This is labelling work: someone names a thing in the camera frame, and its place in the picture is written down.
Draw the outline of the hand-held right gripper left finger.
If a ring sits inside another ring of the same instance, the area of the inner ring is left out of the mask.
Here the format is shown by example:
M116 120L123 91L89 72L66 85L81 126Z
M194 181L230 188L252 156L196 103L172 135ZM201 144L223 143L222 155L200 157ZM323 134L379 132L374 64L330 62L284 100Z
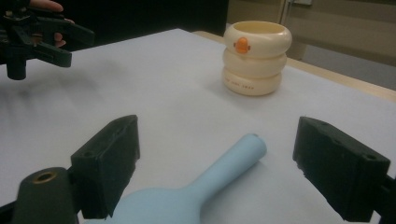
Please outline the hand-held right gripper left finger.
M139 159L137 115L110 121L71 156L78 207L85 218L113 216Z

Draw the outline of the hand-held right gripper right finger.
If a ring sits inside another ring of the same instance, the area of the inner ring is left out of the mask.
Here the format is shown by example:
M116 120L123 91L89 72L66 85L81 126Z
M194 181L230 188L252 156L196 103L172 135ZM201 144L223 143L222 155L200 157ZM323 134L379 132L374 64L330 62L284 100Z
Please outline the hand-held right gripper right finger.
M331 124L299 118L292 159L349 222L391 222L390 160Z

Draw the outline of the light blue hairbrush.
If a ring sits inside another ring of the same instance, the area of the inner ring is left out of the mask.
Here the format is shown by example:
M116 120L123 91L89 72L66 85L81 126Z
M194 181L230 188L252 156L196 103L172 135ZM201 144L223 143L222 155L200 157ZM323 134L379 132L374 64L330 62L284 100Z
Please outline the light blue hairbrush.
M206 201L231 184L267 152L256 134L246 134L189 185L141 189L121 198L112 217L84 224L201 224Z

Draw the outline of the dark curtain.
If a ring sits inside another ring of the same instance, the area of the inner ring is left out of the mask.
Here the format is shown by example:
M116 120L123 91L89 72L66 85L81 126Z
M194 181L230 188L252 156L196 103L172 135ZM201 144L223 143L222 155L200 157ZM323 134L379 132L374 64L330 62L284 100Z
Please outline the dark curtain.
M95 33L96 47L172 29L221 35L229 0L55 0Z

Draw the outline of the cream ringed container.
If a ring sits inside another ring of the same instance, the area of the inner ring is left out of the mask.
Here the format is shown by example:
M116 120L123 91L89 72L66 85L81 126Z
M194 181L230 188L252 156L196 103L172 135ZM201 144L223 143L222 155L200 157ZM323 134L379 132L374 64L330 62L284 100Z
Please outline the cream ringed container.
M240 21L224 33L222 81L239 94L261 96L275 91L292 42L290 31L269 21Z

